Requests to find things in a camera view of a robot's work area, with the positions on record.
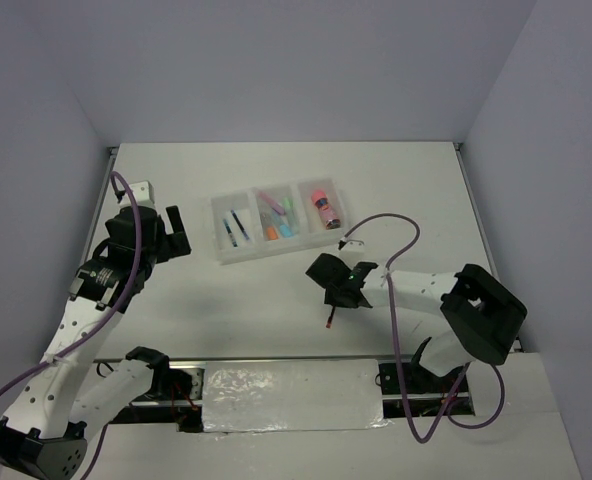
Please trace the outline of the red pen refill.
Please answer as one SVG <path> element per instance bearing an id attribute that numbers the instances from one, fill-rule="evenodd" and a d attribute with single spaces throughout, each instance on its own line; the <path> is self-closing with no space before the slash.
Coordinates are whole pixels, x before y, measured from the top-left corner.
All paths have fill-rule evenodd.
<path id="1" fill-rule="evenodd" d="M 337 309 L 336 306 L 332 306 L 331 311 L 330 311 L 330 314 L 329 314 L 329 316 L 327 318 L 327 321 L 326 321 L 326 324 L 325 324 L 325 328 L 326 329 L 330 329 L 332 327 L 332 323 L 333 323 L 333 320 L 334 320 L 334 317 L 335 317 L 336 309 Z"/>

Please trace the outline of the pink capped glue bottle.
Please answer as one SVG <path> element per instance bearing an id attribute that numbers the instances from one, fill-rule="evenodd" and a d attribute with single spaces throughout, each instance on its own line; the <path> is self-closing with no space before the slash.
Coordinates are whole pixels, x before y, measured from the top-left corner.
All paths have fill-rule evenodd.
<path id="1" fill-rule="evenodd" d="M 340 210 L 330 201 L 324 190 L 314 190 L 310 195 L 310 199 L 322 226 L 326 230 L 334 230 L 342 227 L 343 221 Z"/>

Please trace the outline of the dark blue pen refill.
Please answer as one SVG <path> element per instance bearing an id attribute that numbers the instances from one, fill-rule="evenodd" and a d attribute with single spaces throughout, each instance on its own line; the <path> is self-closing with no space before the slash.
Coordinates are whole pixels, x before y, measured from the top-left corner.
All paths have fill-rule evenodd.
<path id="1" fill-rule="evenodd" d="M 246 230 L 246 228 L 244 227 L 243 223 L 241 222 L 241 220 L 240 220 L 239 216 L 237 215 L 236 211 L 232 209 L 232 210 L 230 210 L 230 213 L 231 213 L 231 216 L 232 216 L 232 218 L 234 219 L 234 221 L 235 221 L 236 225 L 238 226 L 238 228 L 239 228 L 239 230 L 240 230 L 241 234 L 243 235 L 243 238 L 244 238 L 244 239 L 245 239 L 247 242 L 250 242 L 250 241 L 251 241 L 251 239 L 250 239 L 250 236 L 249 236 L 249 234 L 247 233 L 247 230 Z"/>

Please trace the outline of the orange capped highlighter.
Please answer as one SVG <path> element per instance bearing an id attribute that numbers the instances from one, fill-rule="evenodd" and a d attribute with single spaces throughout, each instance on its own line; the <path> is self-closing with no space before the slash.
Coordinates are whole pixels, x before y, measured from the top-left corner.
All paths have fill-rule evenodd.
<path id="1" fill-rule="evenodd" d="M 260 220 L 261 225 L 265 234 L 265 238 L 268 241 L 273 241 L 278 239 L 277 231 L 275 230 L 274 224 L 272 222 L 271 216 L 266 212 L 260 213 Z"/>

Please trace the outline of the green capped highlighter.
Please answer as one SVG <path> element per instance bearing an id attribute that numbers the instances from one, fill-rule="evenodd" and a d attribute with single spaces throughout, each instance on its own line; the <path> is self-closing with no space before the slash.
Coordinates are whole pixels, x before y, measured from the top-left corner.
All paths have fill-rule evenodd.
<path id="1" fill-rule="evenodd" d="M 290 197 L 284 197 L 282 200 L 282 207 L 285 211 L 285 215 L 292 215 L 294 213 L 294 206 Z"/>

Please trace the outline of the purple highlighter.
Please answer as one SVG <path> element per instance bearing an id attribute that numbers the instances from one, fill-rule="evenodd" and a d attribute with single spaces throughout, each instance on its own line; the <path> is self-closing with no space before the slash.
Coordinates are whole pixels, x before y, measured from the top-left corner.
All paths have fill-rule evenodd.
<path id="1" fill-rule="evenodd" d="M 285 215 L 286 211 L 285 208 L 277 202 L 272 196 L 267 194 L 263 190 L 257 190 L 256 196 L 262 200 L 272 211 L 277 213 L 278 215 Z"/>

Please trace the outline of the blue highlighter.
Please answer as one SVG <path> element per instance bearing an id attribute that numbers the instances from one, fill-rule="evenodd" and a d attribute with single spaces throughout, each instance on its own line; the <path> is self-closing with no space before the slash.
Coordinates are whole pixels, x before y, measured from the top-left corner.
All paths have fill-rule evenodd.
<path id="1" fill-rule="evenodd" d="M 280 235 L 283 238 L 293 238 L 294 233 L 284 215 L 278 215 L 275 212 L 272 212 L 273 221 L 276 224 L 277 230 L 280 232 Z"/>

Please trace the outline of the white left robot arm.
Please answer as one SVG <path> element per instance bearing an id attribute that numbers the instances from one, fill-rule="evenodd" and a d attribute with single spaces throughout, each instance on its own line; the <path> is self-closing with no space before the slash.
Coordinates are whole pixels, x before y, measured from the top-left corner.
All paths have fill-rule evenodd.
<path id="1" fill-rule="evenodd" d="M 35 479 L 71 479 L 89 441 L 130 402 L 162 399 L 189 380 L 167 355 L 138 346 L 86 393 L 80 391 L 96 356 L 160 263 L 191 247 L 177 207 L 166 219 L 151 207 L 135 218 L 129 207 L 105 223 L 108 232 L 70 286 L 63 319 L 19 397 L 0 417 L 0 464 Z"/>

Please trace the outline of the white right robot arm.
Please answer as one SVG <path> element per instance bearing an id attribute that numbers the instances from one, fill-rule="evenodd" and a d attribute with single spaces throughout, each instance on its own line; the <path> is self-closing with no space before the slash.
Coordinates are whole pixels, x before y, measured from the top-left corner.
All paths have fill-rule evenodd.
<path id="1" fill-rule="evenodd" d="M 323 253 L 306 275 L 334 308 L 389 307 L 442 318 L 448 330 L 423 340 L 412 357 L 411 380 L 433 391 L 453 370 L 470 362 L 505 363 L 527 317 L 527 308 L 487 270 L 467 264 L 455 273 L 393 270 L 374 262 L 349 267 Z"/>

